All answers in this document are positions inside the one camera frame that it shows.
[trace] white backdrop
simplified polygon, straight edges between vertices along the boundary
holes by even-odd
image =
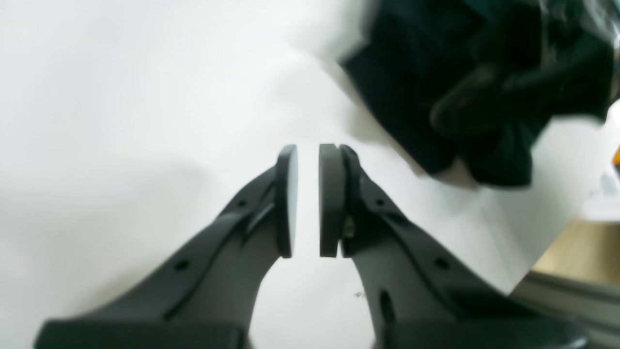
[[[414,222],[504,292],[572,217],[618,125],[553,122],[527,191],[419,170],[334,58],[359,0],[0,0],[0,347],[126,291],[299,150],[294,258],[265,278],[261,348],[368,348],[350,260],[320,259],[318,145],[346,143]]]

